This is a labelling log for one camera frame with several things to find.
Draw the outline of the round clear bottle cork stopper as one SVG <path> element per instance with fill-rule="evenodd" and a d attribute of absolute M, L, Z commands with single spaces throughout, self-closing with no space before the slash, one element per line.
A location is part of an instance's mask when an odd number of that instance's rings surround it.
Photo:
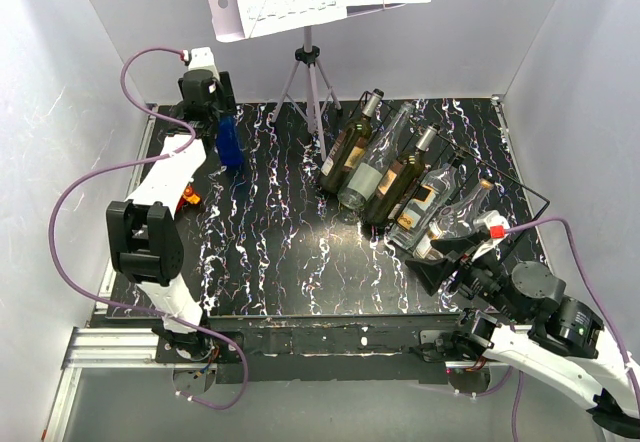
<path fill-rule="evenodd" d="M 471 234 L 474 231 L 473 222 L 494 186 L 492 178 L 482 178 L 461 201 L 444 207 L 427 226 L 425 234 L 413 250 L 413 257 L 440 259 L 443 255 L 433 247 L 435 240 L 462 238 Z"/>

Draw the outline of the tall blue gradient bottle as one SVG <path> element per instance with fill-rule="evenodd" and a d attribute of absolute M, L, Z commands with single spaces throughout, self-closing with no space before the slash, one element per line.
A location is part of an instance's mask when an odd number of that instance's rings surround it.
<path fill-rule="evenodd" d="M 244 155 L 237 134 L 236 119 L 230 114 L 222 115 L 219 119 L 216 148 L 222 165 L 228 168 L 243 165 Z"/>

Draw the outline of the square clear bottle gold cap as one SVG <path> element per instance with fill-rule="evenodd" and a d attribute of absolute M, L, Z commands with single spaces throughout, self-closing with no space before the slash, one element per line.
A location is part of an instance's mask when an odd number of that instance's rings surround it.
<path fill-rule="evenodd" d="M 430 219 L 457 187 L 456 177 L 462 161 L 461 156 L 453 156 L 441 168 L 431 170 L 421 179 L 417 192 L 389 232 L 391 242 L 406 251 L 417 244 Z"/>

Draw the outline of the dark Primitivo wine bottle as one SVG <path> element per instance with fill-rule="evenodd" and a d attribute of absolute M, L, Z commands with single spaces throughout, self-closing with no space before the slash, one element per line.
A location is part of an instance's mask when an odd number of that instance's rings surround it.
<path fill-rule="evenodd" d="M 374 227 L 383 227 L 411 184 L 425 170 L 425 154 L 436 135 L 439 124 L 426 127 L 412 150 L 402 152 L 392 162 L 378 183 L 372 199 L 364 210 L 364 221 Z"/>

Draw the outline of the clear glass bottle grey label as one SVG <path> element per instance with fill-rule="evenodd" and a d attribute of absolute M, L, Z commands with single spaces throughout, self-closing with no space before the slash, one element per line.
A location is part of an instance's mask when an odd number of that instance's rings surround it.
<path fill-rule="evenodd" d="M 353 211 L 360 211 L 369 201 L 398 153 L 400 136 L 414 110 L 411 102 L 403 103 L 387 127 L 367 149 L 355 171 L 347 178 L 338 193 L 341 205 Z"/>

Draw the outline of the green wine bottle brown label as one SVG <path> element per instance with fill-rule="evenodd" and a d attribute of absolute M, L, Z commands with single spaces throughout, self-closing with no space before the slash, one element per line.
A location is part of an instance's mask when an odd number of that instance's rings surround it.
<path fill-rule="evenodd" d="M 374 89 L 359 116 L 352 117 L 334 142 L 320 169 L 319 185 L 336 194 L 346 177 L 364 156 L 373 134 L 371 120 L 384 92 Z"/>

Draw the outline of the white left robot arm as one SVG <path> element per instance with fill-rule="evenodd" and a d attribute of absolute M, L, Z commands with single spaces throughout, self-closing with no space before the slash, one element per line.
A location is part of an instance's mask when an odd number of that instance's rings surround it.
<path fill-rule="evenodd" d="M 200 362 L 210 357 L 211 335 L 198 327 L 208 325 L 204 311 L 191 295 L 181 274 L 184 246 L 175 215 L 185 203 L 194 173 L 214 148 L 220 117 L 235 107 L 229 73 L 190 69 L 178 82 L 182 102 L 176 109 L 181 121 L 196 132 L 190 140 L 181 127 L 169 131 L 161 154 L 140 185 L 124 201 L 106 210 L 107 232 L 114 270 L 165 313 L 163 326 L 154 332 L 182 358 Z"/>

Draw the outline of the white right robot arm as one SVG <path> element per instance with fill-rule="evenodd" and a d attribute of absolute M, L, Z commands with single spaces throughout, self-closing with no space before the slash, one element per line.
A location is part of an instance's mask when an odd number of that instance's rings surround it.
<path fill-rule="evenodd" d="M 415 353 L 426 361 L 503 362 L 556 388 L 601 428 L 638 438 L 631 359 L 603 319 L 566 294 L 563 280 L 535 261 L 507 271 L 485 235 L 439 240 L 436 248 L 439 259 L 405 262 L 426 292 L 433 295 L 450 280 L 455 294 L 480 298 L 498 314 L 467 308 L 452 331 L 421 343 Z"/>

